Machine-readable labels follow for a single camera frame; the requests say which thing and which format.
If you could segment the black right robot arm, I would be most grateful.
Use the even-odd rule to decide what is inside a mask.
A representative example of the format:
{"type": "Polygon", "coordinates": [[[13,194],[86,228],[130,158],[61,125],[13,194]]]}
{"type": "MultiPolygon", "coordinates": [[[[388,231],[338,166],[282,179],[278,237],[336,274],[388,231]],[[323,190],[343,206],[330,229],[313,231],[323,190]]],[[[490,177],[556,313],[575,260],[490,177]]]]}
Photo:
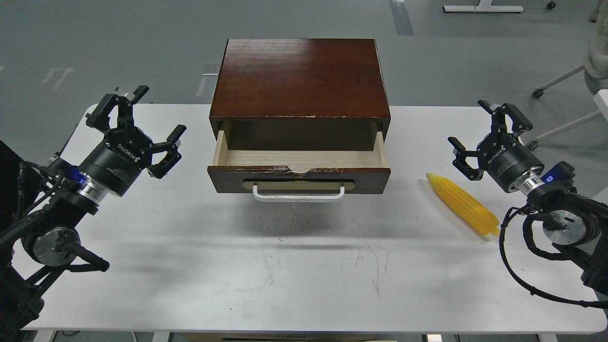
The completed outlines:
{"type": "Polygon", "coordinates": [[[489,134],[475,150],[467,150],[454,137],[453,165],[471,181],[487,173],[506,193],[521,192],[524,207],[506,213],[499,232],[500,257],[511,277],[532,296],[550,301],[606,309],[606,301],[571,300],[548,294],[521,279],[511,268],[504,250],[506,228],[517,214],[523,215],[522,236],[534,255],[549,261],[571,261],[582,270],[585,286],[607,294],[607,220],[605,203],[580,195],[574,184],[574,168],[560,162],[545,172],[544,164],[519,139],[532,123],[513,104],[492,107],[478,100],[491,117],[489,134]]]}

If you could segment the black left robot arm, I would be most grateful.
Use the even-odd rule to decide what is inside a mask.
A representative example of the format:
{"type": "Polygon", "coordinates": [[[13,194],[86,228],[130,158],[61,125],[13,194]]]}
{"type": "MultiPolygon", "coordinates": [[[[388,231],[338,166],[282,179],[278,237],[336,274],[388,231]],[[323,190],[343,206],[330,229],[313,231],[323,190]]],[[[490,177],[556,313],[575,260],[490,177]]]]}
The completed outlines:
{"type": "Polygon", "coordinates": [[[82,246],[76,226],[108,194],[121,197],[143,170],[161,179],[181,159],[177,125],[154,143],[135,126],[135,104],[149,91],[105,95],[86,125],[104,138],[79,164],[55,154],[48,165],[28,162],[1,144],[1,340],[37,320],[43,294],[65,271],[106,271],[109,263],[82,246]]]}

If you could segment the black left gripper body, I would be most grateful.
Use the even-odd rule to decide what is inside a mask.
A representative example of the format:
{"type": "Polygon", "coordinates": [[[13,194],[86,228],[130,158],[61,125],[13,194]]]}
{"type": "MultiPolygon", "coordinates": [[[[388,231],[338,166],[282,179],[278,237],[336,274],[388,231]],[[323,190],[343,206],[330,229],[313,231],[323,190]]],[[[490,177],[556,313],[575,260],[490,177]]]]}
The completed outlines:
{"type": "Polygon", "coordinates": [[[114,195],[124,196],[143,169],[152,164],[152,155],[142,152],[150,145],[152,139],[139,128],[110,129],[79,165],[79,171],[114,195]]]}

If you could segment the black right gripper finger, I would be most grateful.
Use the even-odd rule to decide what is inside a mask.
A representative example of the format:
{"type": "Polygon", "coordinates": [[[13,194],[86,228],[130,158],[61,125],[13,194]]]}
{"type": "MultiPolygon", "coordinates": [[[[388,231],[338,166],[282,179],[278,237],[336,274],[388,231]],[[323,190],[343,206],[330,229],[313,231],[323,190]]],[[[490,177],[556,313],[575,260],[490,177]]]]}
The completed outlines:
{"type": "Polygon", "coordinates": [[[477,104],[491,116],[490,134],[508,134],[519,138],[524,132],[533,129],[533,124],[514,104],[505,103],[495,109],[486,100],[478,100],[477,104]],[[511,132],[508,132],[506,117],[511,120],[511,132]]]}
{"type": "Polygon", "coordinates": [[[448,142],[454,148],[455,156],[452,165],[456,167],[470,181],[480,181],[484,175],[484,170],[473,168],[466,161],[467,158],[480,158],[484,155],[479,150],[466,150],[465,146],[455,137],[448,137],[448,142]]]}

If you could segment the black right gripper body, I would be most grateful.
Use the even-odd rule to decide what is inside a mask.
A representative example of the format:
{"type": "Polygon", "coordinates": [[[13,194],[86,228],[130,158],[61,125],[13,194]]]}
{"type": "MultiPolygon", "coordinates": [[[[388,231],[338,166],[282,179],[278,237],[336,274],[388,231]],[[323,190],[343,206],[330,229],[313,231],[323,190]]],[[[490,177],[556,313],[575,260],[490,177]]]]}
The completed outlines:
{"type": "Polygon", "coordinates": [[[539,175],[545,165],[510,133],[487,134],[477,145],[478,166],[506,193],[515,192],[513,183],[525,173],[539,175]]]}

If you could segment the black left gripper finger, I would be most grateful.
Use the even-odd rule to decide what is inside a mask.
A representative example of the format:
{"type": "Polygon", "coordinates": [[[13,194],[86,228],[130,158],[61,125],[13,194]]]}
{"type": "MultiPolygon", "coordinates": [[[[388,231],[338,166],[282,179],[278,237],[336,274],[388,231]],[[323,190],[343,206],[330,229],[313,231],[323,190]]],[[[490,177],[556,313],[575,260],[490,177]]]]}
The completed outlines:
{"type": "Polygon", "coordinates": [[[177,125],[173,132],[169,134],[165,142],[153,143],[148,147],[147,153],[157,154],[165,153],[163,159],[157,164],[151,164],[147,167],[150,177],[161,179],[169,173],[169,171],[181,160],[181,154],[178,152],[180,145],[180,137],[187,130],[185,125],[177,125]]]}
{"type": "Polygon", "coordinates": [[[102,133],[112,130],[109,125],[109,115],[115,109],[118,117],[115,130],[124,130],[126,134],[135,132],[133,106],[148,93],[149,86],[141,85],[135,89],[132,95],[107,94],[100,100],[92,113],[86,114],[86,125],[102,133]]]}

